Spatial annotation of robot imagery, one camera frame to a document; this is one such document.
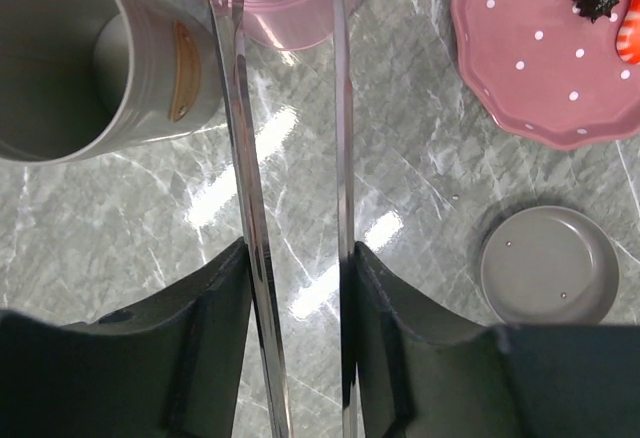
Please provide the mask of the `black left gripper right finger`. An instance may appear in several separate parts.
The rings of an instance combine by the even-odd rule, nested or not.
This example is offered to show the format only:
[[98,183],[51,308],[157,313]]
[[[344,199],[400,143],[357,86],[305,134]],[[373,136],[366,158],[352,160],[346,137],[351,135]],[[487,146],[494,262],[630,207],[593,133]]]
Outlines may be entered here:
[[355,248],[358,378],[369,437],[635,437],[635,326],[484,327]]

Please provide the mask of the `metal tongs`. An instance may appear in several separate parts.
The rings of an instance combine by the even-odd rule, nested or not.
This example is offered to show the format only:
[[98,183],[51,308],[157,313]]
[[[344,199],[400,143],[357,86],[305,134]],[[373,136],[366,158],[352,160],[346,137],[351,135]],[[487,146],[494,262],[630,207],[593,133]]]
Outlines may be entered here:
[[271,437],[359,433],[349,1],[310,63],[250,45],[247,0],[207,0]]

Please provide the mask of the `red shrimp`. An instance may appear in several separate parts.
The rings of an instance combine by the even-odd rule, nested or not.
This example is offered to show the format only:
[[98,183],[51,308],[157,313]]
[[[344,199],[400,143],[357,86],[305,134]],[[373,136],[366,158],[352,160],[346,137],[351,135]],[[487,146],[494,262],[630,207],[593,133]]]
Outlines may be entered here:
[[637,65],[640,60],[639,9],[630,7],[627,11],[616,38],[616,51],[619,58],[629,64]]

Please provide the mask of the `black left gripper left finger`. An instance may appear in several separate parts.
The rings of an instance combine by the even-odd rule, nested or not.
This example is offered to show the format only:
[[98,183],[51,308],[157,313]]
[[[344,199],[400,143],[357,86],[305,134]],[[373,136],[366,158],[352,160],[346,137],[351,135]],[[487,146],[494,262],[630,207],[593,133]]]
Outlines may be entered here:
[[251,292],[246,244],[93,323],[1,313],[5,437],[228,437]]

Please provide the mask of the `grey round lid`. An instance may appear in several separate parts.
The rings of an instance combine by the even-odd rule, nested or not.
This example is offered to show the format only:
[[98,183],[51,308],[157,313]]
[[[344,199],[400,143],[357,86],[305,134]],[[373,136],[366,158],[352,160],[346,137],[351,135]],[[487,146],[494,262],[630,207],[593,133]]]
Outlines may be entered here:
[[586,215],[535,206],[494,228],[479,258],[482,291],[505,323],[598,324],[613,307],[620,265]]

